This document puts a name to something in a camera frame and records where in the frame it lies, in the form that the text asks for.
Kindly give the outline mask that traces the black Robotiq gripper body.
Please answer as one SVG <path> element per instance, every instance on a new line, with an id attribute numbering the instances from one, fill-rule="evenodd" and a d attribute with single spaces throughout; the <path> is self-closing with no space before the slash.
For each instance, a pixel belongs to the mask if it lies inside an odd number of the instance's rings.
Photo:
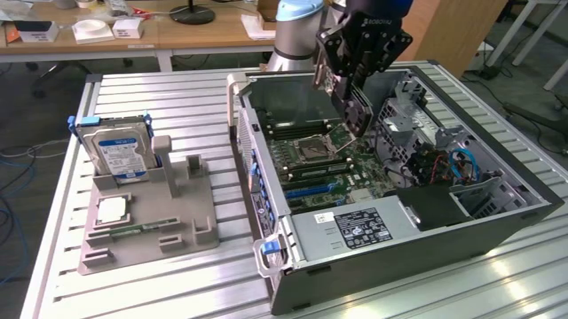
<path id="1" fill-rule="evenodd" d="M 403 31 L 403 18 L 411 11 L 411 0 L 347 1 L 341 20 L 348 37 L 364 33 L 393 35 Z"/>

